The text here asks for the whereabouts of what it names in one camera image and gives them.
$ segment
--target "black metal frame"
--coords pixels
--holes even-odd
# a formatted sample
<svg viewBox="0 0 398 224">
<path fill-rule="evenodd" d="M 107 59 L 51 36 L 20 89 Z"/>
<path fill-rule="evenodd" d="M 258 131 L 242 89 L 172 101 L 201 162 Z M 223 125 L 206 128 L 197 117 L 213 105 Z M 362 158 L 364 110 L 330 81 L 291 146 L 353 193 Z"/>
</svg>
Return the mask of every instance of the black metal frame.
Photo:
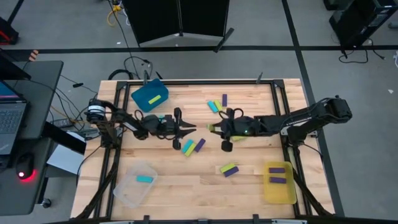
<svg viewBox="0 0 398 224">
<path fill-rule="evenodd" d="M 260 82 L 258 82 L 256 79 L 253 79 L 253 80 L 162 80 L 162 82 L 165 85 L 244 85 L 244 84 L 270 85 L 272 99 L 274 101 L 275 114 L 281 115 L 278 96 L 277 96 L 277 88 L 280 90 L 280 93 L 282 96 L 282 102 L 284 105 L 285 113 L 290 112 L 284 81 L 281 79 L 261 80 Z M 114 97 L 114 105 L 118 106 L 120 94 L 121 94 L 122 89 L 124 88 L 125 91 L 124 91 L 124 99 L 123 99 L 122 108 L 124 110 L 126 110 L 127 104 L 129 101 L 130 88 L 132 86 L 137 86 L 137 85 L 142 85 L 142 81 L 139 81 L 139 80 L 128 81 L 128 82 L 118 81 L 117 85 L 116 85 L 116 92 L 115 92 L 115 97 Z M 285 161 L 290 162 L 290 156 L 289 156 L 289 152 L 288 152 L 289 144 L 287 142 L 287 137 L 280 135 L 280 140 L 282 143 L 284 159 L 285 159 Z M 304 178 L 304 173 L 303 173 L 303 169 L 302 169 L 302 163 L 301 163 L 299 151 L 298 151 L 298 149 L 294 149 L 294 152 L 295 152 L 294 157 L 295 157 L 296 168 L 298 170 L 297 174 L 305 183 L 305 178 Z M 106 149 L 105 154 L 104 154 L 104 162 L 103 162 L 103 166 L 102 166 L 102 170 L 101 170 L 101 176 L 99 178 L 100 179 L 99 185 L 101 185 L 103 183 L 104 178 L 106 177 L 106 171 L 108 169 L 108 163 L 109 163 L 109 155 L 110 155 L 110 149 Z M 117 165 L 119 164 L 119 158 L 120 158 L 120 153 L 116 153 L 114 156 L 114 160 L 116 161 Z M 109 218 L 109 219 L 111 218 L 111 215 L 112 215 L 113 199 L 114 199 L 112 192 L 116 186 L 116 179 L 117 179 L 117 175 L 115 175 L 114 179 L 112 180 L 110 190 L 109 190 L 106 215 L 105 215 L 105 217 Z M 310 203 L 307 200 L 307 197 L 304 194 L 303 194 L 303 202 L 305 205 L 305 214 L 311 215 L 312 209 L 311 209 Z M 101 210 L 101 200 L 98 202 L 98 204 L 95 208 L 94 218 L 98 218 L 100 216 L 100 210 Z M 302 215 L 300 213 L 298 202 L 296 202 L 293 205 L 293 211 L 294 211 L 295 217 L 299 217 Z M 256 215 L 256 214 L 254 214 L 254 218 L 250 219 L 250 220 L 211 220 L 211 222 L 212 223 L 253 223 L 254 219 L 256 219 L 258 221 L 258 223 L 270 223 L 271 222 L 271 219 L 259 219 L 258 215 Z M 163 222 L 165 222 L 165 223 L 170 223 L 170 222 L 172 222 L 172 223 L 177 223 L 177 222 L 178 223 L 198 223 L 198 220 L 179 220 L 177 222 L 175 220 L 151 221 L 151 223 L 155 223 L 155 222 L 159 222 L 159 223 L 163 223 Z"/>
</svg>

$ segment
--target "wooden tabletop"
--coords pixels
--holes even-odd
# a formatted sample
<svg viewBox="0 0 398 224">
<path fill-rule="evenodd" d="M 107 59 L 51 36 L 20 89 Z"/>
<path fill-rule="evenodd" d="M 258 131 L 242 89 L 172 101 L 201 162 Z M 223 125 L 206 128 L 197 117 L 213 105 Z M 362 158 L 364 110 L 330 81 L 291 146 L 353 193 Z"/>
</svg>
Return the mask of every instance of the wooden tabletop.
<svg viewBox="0 0 398 224">
<path fill-rule="evenodd" d="M 290 110 L 307 107 L 300 80 L 284 81 Z M 116 82 L 102 81 L 98 98 L 113 102 Z M 132 86 L 130 93 L 137 88 Z M 182 145 L 188 139 L 198 142 L 201 138 L 206 139 L 206 144 L 199 153 L 193 152 L 187 158 L 172 148 L 171 141 L 156 137 L 140 141 L 132 132 L 125 132 L 117 182 L 137 161 L 146 161 L 159 176 L 140 207 L 129 208 L 115 198 L 112 220 L 142 220 L 144 215 L 150 215 L 151 220 L 247 219 L 253 214 L 259 214 L 260 218 L 294 217 L 291 205 L 274 205 L 264 200 L 264 164 L 284 160 L 279 135 L 236 142 L 233 151 L 227 153 L 221 150 L 222 139 L 206 129 L 207 124 L 221 121 L 206 102 L 221 101 L 222 94 L 228 94 L 228 107 L 242 108 L 246 116 L 275 114 L 269 85 L 174 85 L 167 88 L 169 99 L 151 114 L 172 114 L 175 107 L 180 107 L 184 121 L 197 125 L 197 131 L 181 140 Z M 123 104 L 123 92 L 119 107 Z M 133 113 L 136 109 L 135 102 L 129 98 L 127 112 Z M 308 137 L 305 143 L 318 148 L 314 138 Z M 99 144 L 99 139 L 88 142 L 85 156 Z M 334 212 L 319 154 L 306 146 L 301 146 L 300 151 L 308 188 L 329 212 Z M 77 216 L 97 191 L 103 156 L 104 149 L 99 149 L 83 164 L 71 217 Z M 220 174 L 220 167 L 230 162 L 238 165 L 239 172 L 225 178 Z M 300 211 L 305 213 L 301 192 L 296 189 Z M 106 192 L 102 215 L 107 198 Z"/>
</svg>

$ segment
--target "blue container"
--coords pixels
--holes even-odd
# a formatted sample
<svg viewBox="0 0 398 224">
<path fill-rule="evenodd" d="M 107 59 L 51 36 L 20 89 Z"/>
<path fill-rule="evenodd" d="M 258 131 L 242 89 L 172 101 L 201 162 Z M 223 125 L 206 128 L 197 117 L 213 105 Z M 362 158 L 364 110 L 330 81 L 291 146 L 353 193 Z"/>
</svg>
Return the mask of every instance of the blue container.
<svg viewBox="0 0 398 224">
<path fill-rule="evenodd" d="M 169 98 L 169 90 L 156 78 L 131 93 L 131 98 L 143 112 L 147 113 Z"/>
</svg>

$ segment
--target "yellow tray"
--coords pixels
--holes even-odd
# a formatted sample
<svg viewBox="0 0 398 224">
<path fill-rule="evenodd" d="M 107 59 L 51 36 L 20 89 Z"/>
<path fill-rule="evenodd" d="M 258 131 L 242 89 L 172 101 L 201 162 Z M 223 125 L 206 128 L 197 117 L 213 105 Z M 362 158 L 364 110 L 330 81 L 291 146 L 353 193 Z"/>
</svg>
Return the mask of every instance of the yellow tray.
<svg viewBox="0 0 398 224">
<path fill-rule="evenodd" d="M 284 174 L 270 174 L 269 168 L 285 168 Z M 286 178 L 286 184 L 270 183 L 270 177 Z M 292 164 L 268 162 L 264 167 L 264 198 L 269 203 L 294 204 L 297 201 Z"/>
</svg>

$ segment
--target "laptop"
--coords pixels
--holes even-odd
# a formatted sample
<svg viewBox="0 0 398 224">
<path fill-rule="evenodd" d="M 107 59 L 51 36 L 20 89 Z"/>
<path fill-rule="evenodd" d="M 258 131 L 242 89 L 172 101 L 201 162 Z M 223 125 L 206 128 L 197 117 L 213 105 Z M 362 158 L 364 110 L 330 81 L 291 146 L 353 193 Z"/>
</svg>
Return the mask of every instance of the laptop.
<svg viewBox="0 0 398 224">
<path fill-rule="evenodd" d="M 0 156 L 9 156 L 28 101 L 0 80 Z"/>
</svg>

